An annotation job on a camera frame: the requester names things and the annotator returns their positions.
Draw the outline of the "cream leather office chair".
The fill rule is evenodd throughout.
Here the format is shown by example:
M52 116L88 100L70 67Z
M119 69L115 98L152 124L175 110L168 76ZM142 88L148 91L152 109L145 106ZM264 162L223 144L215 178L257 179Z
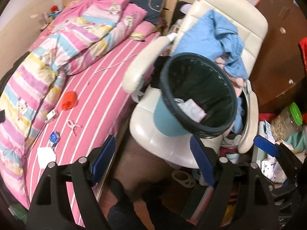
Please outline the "cream leather office chair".
M174 165L197 168L192 135L218 151L233 135L248 152L257 134L257 96L249 76L268 23L247 0L195 0L176 33L153 40L132 61L122 81L136 96L159 60L158 87L148 86L130 119L134 140Z

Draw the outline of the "dark teal trash bin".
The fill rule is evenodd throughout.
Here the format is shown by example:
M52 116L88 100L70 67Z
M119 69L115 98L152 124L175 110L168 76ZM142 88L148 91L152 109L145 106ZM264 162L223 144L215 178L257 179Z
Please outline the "dark teal trash bin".
M208 58L195 53L158 57L152 78L151 84L161 90L153 122L164 135L214 138L232 127L235 90Z

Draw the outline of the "colourful toy on bed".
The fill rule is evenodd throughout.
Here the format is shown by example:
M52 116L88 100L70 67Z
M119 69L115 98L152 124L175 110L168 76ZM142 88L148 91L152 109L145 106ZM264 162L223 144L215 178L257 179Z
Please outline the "colourful toy on bed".
M49 25L55 18L62 12L62 9L60 9L57 5L53 5L50 8L49 12L43 13L43 19L45 22L45 25Z

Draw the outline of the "pink plastic clothes clip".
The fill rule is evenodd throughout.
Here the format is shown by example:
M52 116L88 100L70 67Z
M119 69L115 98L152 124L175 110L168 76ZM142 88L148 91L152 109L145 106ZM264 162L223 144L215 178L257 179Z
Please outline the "pink plastic clothes clip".
M72 121L72 120L70 120L70 119L67 120L67 126L71 129L71 132L72 132L74 135L77 135L77 134L75 133L75 129L76 129L76 128L82 128L81 125L76 124L74 121Z

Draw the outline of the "green lid plastic jar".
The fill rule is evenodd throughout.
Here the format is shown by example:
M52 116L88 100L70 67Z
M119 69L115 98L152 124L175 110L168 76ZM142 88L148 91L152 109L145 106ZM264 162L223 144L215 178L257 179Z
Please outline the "green lid plastic jar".
M293 133L298 132L302 124L302 114L293 102L271 121L272 136L275 141L286 140Z

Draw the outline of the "white paper piece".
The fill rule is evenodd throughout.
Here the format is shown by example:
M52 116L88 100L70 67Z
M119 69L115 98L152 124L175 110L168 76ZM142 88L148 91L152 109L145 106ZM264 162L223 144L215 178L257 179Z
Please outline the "white paper piece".
M37 149L37 159L40 169L45 169L50 162L56 161L56 153L52 147L40 147Z

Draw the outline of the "pink small pillow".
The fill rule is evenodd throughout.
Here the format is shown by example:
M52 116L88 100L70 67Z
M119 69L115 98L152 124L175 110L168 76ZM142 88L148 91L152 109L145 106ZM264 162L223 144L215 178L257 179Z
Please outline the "pink small pillow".
M143 21L130 34L130 39L136 41L143 41L148 35L158 31L159 29L159 25L156 26L148 21Z

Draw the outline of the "light blue knitted garment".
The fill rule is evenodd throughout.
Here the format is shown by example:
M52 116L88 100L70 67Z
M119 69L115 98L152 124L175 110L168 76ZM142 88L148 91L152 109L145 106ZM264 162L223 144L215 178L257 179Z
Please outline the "light blue knitted garment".
M227 55L226 73L246 80L248 73L241 58L244 46L237 26L217 11L209 10L183 34L173 54L196 53L213 62Z

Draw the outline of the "orange plastic hair roller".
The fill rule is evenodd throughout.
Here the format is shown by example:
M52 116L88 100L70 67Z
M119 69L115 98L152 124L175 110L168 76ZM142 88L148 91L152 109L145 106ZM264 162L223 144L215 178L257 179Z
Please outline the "orange plastic hair roller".
M65 92L61 101L61 109L67 111L74 108L77 104L77 99L78 96L75 91Z

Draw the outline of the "pink cartoon striped quilt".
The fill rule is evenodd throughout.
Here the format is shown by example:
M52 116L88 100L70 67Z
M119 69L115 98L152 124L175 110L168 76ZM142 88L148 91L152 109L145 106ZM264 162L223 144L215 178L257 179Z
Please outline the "pink cartoon striped quilt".
M30 205L23 163L55 107L66 77L87 69L145 19L132 0L82 0L67 6L19 64L1 93L1 177Z

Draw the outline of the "pink striped bed mattress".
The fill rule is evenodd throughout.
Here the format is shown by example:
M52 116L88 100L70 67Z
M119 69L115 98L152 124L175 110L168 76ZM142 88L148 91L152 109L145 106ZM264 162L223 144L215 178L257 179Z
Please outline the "pink striped bed mattress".
M159 36L158 32L152 33L142 42L126 39L86 70L67 78L64 92L75 91L78 101L67 111L62 111L61 102L57 103L58 117L45 126L31 149L26 165L26 189L30 199L44 171L39 167L37 149L48 146L53 131L60 133L60 140L54 148L59 165L88 156L109 135L119 136L119 130L124 126L123 119L134 104L130 94L121 86L124 73L136 56ZM82 126L75 129L77 135L67 126L68 119Z

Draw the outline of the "pink garment on chair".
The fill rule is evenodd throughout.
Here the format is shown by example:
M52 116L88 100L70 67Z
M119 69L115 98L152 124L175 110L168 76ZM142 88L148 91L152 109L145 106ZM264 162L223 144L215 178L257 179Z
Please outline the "pink garment on chair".
M215 62L215 64L220 69L222 69L222 71L229 78L231 84L234 87L236 97L238 98L241 95L242 91L243 91L243 86L245 85L245 81L241 77L235 78L235 77L232 77L232 76L230 76L229 74L226 73L226 71L225 71L225 67L226 67L225 63L226 63L227 59L228 59L227 55L221 55L221 56L217 57L214 62Z

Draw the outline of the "small white tag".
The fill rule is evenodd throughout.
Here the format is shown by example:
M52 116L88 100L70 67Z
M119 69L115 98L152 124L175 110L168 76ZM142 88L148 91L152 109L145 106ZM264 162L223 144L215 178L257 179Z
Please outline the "small white tag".
M51 122L55 120L57 117L58 117L58 112L55 109L53 109L47 114L46 121Z

